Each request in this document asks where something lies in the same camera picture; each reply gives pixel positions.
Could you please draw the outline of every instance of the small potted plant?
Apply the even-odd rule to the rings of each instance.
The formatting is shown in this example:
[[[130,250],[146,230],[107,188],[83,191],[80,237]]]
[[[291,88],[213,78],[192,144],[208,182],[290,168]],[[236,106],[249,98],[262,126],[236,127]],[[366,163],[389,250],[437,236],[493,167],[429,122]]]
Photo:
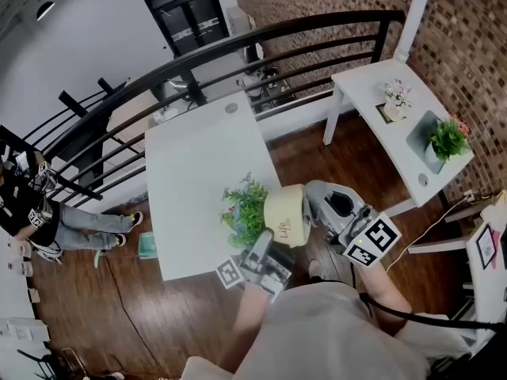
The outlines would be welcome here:
[[[388,83],[383,83],[380,89],[386,95],[386,104],[383,106],[383,113],[389,120],[395,122],[403,120],[412,104],[408,100],[411,87],[403,85],[400,79],[395,79]]]
[[[265,228],[264,202],[268,191],[252,179],[251,174],[241,180],[243,188],[223,192],[223,200],[232,203],[220,215],[234,233],[229,235],[229,244],[235,248],[252,246]]]
[[[470,128],[455,117],[439,121],[436,130],[429,137],[425,151],[429,163],[445,163],[452,155],[461,155],[469,149],[467,137]]]

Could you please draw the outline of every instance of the person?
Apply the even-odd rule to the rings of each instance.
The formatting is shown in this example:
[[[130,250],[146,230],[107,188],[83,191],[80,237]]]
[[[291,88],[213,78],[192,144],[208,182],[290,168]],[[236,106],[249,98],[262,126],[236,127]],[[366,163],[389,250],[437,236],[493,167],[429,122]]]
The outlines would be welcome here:
[[[412,311],[381,263],[356,269],[371,298]],[[427,377],[430,359],[469,352],[455,332],[370,308],[353,287],[324,281],[316,260],[309,273],[310,285],[282,292],[272,305],[247,283],[217,366],[191,357],[181,380],[417,380]]]
[[[35,153],[37,165],[44,162],[41,153]],[[32,209],[39,209],[44,194],[29,182],[4,166],[0,158],[0,226],[15,240],[32,241],[39,246],[53,242],[63,250],[111,249],[127,242],[124,233],[143,221],[143,213],[132,215],[90,214],[63,203],[48,200],[52,217],[38,227],[29,221]],[[84,234],[81,230],[98,231]]]

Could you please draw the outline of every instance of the jeans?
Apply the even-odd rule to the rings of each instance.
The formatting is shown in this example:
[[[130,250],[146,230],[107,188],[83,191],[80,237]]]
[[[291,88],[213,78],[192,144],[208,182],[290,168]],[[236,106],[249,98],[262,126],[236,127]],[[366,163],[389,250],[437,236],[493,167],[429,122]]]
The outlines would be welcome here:
[[[113,234],[126,233],[131,229],[130,216],[90,214],[78,208],[60,204],[60,220],[55,242],[65,250],[111,249],[116,246],[116,236]],[[85,235],[80,230],[100,232]]]

